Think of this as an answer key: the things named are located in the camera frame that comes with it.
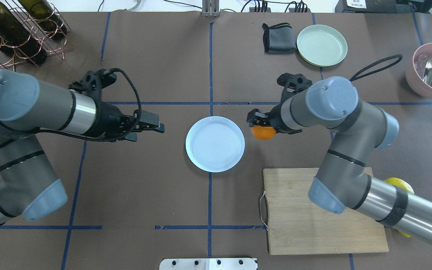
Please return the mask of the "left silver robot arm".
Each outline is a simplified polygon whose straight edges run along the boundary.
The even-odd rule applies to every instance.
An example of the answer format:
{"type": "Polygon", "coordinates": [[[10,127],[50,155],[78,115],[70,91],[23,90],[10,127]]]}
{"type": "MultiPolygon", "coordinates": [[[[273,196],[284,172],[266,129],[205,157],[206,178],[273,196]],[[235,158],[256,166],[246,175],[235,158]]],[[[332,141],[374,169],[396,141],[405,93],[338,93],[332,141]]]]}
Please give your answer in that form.
{"type": "Polygon", "coordinates": [[[137,140],[137,133],[163,133],[159,116],[142,110],[134,84],[119,68],[88,71],[68,88],[31,75],[0,69],[0,226],[22,216],[37,221],[68,197],[36,135],[63,135],[93,142],[137,140]],[[127,79],[137,109],[126,115],[102,100],[102,90],[127,79]]]}

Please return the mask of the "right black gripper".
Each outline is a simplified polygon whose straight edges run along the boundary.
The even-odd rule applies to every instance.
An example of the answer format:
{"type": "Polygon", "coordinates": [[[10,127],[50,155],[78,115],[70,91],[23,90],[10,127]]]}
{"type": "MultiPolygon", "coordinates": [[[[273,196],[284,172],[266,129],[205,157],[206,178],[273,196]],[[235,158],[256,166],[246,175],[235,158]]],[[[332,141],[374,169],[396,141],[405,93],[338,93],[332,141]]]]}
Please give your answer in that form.
{"type": "Polygon", "coordinates": [[[247,113],[246,123],[249,126],[271,126],[276,130],[276,133],[281,134],[297,134],[301,133],[302,129],[293,129],[288,127],[281,116],[281,105],[274,106],[271,111],[263,113],[259,109],[253,109],[247,113]]]}

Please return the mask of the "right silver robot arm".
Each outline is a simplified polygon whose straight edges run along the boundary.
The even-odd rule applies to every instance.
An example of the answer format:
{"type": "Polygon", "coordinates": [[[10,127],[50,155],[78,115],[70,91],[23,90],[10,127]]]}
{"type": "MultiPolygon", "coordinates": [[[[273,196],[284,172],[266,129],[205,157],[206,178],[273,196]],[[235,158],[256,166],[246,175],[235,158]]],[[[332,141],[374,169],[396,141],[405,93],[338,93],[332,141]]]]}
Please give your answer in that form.
{"type": "Polygon", "coordinates": [[[363,172],[374,149],[388,147],[398,136],[396,118],[361,100],[349,79],[333,76],[312,83],[285,73],[280,103],[263,113],[253,109],[251,128],[297,134],[321,125],[335,132],[314,176],[309,199],[328,212],[350,208],[385,227],[432,244],[432,202],[363,172]]]}

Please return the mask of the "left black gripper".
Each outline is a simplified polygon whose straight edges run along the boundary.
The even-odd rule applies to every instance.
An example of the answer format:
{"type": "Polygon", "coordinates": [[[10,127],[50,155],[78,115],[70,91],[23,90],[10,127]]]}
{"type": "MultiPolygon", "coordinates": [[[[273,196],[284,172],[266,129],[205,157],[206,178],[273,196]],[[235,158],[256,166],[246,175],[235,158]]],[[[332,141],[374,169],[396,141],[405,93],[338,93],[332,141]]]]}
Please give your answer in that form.
{"type": "Polygon", "coordinates": [[[137,142],[137,132],[155,131],[165,133],[165,125],[157,114],[141,110],[132,115],[123,114],[120,109],[106,102],[96,103],[95,137],[100,140],[126,140],[137,142]]]}

